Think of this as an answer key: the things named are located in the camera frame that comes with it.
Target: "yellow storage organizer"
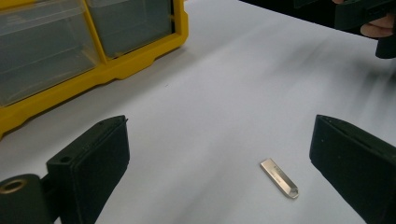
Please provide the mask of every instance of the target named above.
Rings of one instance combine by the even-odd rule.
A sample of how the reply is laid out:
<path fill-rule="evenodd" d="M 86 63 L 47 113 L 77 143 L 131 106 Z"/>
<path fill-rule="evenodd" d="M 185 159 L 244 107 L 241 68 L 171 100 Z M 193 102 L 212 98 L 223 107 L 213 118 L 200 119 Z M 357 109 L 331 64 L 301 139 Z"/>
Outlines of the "yellow storage organizer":
<path fill-rule="evenodd" d="M 0 1 L 0 138 L 180 47 L 184 0 Z"/>

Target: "silver metal object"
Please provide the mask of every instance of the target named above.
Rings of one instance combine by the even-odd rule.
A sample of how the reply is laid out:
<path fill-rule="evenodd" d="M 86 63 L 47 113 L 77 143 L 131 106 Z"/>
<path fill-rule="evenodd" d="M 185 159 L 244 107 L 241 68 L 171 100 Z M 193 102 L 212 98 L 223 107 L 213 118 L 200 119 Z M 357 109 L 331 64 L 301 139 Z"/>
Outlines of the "silver metal object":
<path fill-rule="evenodd" d="M 272 159 L 263 161 L 261 167 L 287 197 L 292 199 L 298 197 L 297 186 L 285 175 L 285 173 L 283 173 Z"/>

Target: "hand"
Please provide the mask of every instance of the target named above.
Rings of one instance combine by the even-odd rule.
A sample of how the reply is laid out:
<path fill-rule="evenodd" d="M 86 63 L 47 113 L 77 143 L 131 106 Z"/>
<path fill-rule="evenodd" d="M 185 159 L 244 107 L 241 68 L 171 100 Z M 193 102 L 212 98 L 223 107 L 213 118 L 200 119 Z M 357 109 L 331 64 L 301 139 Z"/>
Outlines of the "hand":
<path fill-rule="evenodd" d="M 332 0 L 335 4 L 341 4 L 344 0 Z M 393 23 L 395 15 L 387 14 L 386 17 L 370 21 L 361 27 L 361 33 L 368 37 L 386 37 L 393 35 Z"/>

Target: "yellow frame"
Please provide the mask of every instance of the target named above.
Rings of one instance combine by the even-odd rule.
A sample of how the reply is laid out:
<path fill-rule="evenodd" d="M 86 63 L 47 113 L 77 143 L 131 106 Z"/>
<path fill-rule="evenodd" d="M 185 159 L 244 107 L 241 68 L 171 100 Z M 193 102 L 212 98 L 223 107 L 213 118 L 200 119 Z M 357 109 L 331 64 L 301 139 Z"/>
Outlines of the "yellow frame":
<path fill-rule="evenodd" d="M 85 7 L 84 17 L 89 25 L 101 63 L 86 73 L 73 77 L 13 105 L 0 107 L 0 139 L 5 133 L 19 127 L 29 118 L 51 109 L 61 102 L 97 85 L 105 84 L 114 79 L 125 79 L 149 67 L 156 58 L 183 45 L 189 35 L 188 15 L 184 11 L 184 0 L 173 0 L 174 15 L 172 20 L 175 25 L 174 33 L 111 60 L 106 57 L 103 51 L 87 4 L 85 1 L 83 2 Z"/>

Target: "white table surface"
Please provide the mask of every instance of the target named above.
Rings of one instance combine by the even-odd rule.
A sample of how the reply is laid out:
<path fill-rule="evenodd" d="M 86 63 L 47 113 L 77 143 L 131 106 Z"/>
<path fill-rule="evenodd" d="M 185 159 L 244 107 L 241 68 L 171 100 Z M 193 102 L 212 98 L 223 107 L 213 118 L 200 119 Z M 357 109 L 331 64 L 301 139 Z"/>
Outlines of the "white table surface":
<path fill-rule="evenodd" d="M 364 223 L 308 152 L 316 114 L 396 146 L 394 61 L 375 57 L 374 40 L 237 0 L 185 8 L 182 48 L 6 135 L 0 179 L 45 175 L 94 123 L 125 115 L 131 163 L 97 223 Z M 266 158 L 299 187 L 297 200 L 261 170 Z"/>

